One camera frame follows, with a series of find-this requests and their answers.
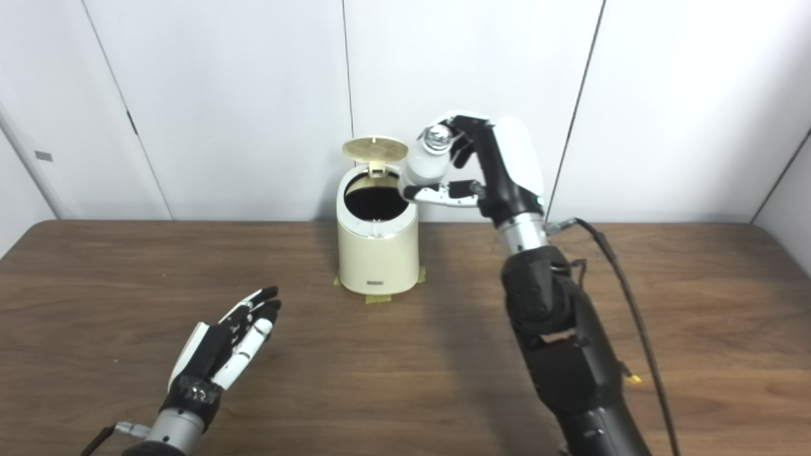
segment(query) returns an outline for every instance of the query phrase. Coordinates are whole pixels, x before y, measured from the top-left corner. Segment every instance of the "small gray label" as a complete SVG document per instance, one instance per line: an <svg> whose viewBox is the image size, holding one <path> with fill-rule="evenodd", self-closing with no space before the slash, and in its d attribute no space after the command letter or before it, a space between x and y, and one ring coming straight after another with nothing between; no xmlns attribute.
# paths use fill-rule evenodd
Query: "small gray label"
<svg viewBox="0 0 811 456"><path fill-rule="evenodd" d="M53 155L51 155L51 154L49 154L47 152L41 152L41 151L38 151L38 150L34 151L34 157L36 157L37 160L42 160L42 161L53 161L54 160Z"/></svg>

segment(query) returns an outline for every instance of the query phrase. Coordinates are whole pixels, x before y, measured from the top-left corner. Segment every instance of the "wooden table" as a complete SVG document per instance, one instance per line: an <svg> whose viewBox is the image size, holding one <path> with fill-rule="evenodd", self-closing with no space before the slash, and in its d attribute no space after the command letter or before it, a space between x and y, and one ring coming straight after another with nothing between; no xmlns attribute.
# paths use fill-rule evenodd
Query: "wooden table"
<svg viewBox="0 0 811 456"><path fill-rule="evenodd" d="M811 454L811 281L745 225L603 225L645 313L686 455ZM508 327L489 224L421 226L427 281L391 303L333 285L332 223L46 222L0 261L0 454L78 454L151 424L199 320L281 288L273 336L199 455L544 455L560 434ZM616 280L590 238L586 289L663 421ZM98 454L133 440L111 437Z"/></svg>

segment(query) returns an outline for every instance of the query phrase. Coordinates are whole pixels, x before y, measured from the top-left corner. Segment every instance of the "white wall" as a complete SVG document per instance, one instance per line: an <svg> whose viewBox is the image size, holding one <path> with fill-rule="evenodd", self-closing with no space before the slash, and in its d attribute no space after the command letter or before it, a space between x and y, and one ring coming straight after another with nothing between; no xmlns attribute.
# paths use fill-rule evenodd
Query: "white wall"
<svg viewBox="0 0 811 456"><path fill-rule="evenodd" d="M169 216L80 1L0 0L0 68L0 122L59 216Z"/></svg>
<svg viewBox="0 0 811 456"><path fill-rule="evenodd" d="M82 2L0 0L0 123L64 217L332 217L353 129L467 109L527 123L548 200L562 163L552 219L747 222L811 125L802 0L609 1L563 159L599 0L86 3L123 99Z"/></svg>
<svg viewBox="0 0 811 456"><path fill-rule="evenodd" d="M334 217L341 0L87 4L175 218Z"/></svg>
<svg viewBox="0 0 811 456"><path fill-rule="evenodd" d="M0 258L28 228L50 218L54 213L0 132Z"/></svg>
<svg viewBox="0 0 811 456"><path fill-rule="evenodd" d="M771 233L811 275L811 140L805 142L755 224Z"/></svg>
<svg viewBox="0 0 811 456"><path fill-rule="evenodd" d="M530 129L547 195L560 164L600 0L346 0L354 132L410 144L449 110ZM471 160L449 179L481 179ZM482 221L423 208L423 220Z"/></svg>
<svg viewBox="0 0 811 456"><path fill-rule="evenodd" d="M811 2L610 0L550 219L749 222L811 125Z"/></svg>

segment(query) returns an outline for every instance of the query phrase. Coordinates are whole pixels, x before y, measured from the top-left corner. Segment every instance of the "open lid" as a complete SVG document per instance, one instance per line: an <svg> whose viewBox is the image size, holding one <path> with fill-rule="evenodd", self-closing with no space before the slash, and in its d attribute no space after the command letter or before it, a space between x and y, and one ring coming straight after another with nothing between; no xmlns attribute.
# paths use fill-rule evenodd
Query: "open lid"
<svg viewBox="0 0 811 456"><path fill-rule="evenodd" d="M394 138L367 136L344 143L344 155L355 161L369 164L369 176L373 178L386 174L386 163L406 158L408 146Z"/></svg>

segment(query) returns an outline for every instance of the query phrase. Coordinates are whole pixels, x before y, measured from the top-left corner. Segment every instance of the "silver metal joint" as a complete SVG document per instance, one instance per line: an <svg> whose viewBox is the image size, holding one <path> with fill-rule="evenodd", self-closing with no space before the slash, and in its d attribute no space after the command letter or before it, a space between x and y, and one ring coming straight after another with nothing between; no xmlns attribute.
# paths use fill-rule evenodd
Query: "silver metal joint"
<svg viewBox="0 0 811 456"><path fill-rule="evenodd" d="M165 408L157 416L146 441L162 441L189 455L203 435L205 424L196 414L178 408Z"/></svg>
<svg viewBox="0 0 811 456"><path fill-rule="evenodd" d="M504 250L512 256L518 252L549 245L539 213L520 213L499 225Z"/></svg>
<svg viewBox="0 0 811 456"><path fill-rule="evenodd" d="M563 220L562 222L557 223L549 223L543 227L543 230L547 232L547 236L554 236L555 234L560 233L563 230L568 230L572 226L577 224L577 219L569 218L567 220Z"/></svg>
<svg viewBox="0 0 811 456"><path fill-rule="evenodd" d="M135 438L143 439L149 434L152 429L143 424L133 424L126 421L119 421L115 424L115 431L121 434L127 434Z"/></svg>
<svg viewBox="0 0 811 456"><path fill-rule="evenodd" d="M425 130L425 145L434 150L445 150L453 142L451 129L437 123Z"/></svg>

